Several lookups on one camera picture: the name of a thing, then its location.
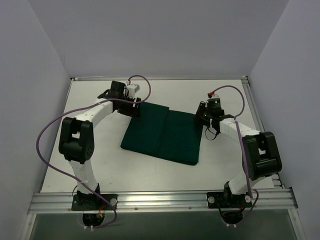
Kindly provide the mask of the green surgical cloth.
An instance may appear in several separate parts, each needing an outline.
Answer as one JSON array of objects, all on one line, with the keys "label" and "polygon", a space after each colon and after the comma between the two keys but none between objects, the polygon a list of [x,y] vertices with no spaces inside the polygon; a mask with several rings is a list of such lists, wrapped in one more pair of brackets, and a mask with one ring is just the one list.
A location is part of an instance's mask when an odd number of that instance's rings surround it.
[{"label": "green surgical cloth", "polygon": [[192,113],[143,102],[140,116],[133,117],[120,147],[163,160],[195,166],[199,162],[203,127]]}]

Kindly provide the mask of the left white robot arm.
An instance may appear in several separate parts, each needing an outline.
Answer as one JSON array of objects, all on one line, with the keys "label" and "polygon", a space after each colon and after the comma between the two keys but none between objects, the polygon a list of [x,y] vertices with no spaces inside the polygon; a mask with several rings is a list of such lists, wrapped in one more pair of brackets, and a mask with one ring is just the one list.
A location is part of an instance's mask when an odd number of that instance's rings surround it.
[{"label": "left white robot arm", "polygon": [[91,158],[95,149],[94,128],[108,115],[117,112],[124,116],[140,115],[138,84],[112,81],[109,89],[95,100],[94,107],[75,117],[65,117],[61,124],[58,151],[72,167],[77,178],[77,194],[90,210],[100,206],[100,187],[95,179]]}]

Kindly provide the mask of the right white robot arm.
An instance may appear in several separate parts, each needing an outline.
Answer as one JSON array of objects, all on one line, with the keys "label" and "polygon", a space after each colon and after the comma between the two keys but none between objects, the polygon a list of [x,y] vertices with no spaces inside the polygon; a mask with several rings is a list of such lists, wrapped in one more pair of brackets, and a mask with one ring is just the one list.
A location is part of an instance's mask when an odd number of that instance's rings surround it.
[{"label": "right white robot arm", "polygon": [[275,135],[262,132],[239,123],[231,114],[225,114],[218,97],[199,103],[195,114],[195,124],[212,127],[215,134],[226,135],[239,143],[242,157],[242,171],[225,185],[223,203],[234,206],[240,195],[250,194],[252,187],[261,180],[282,170]]}]

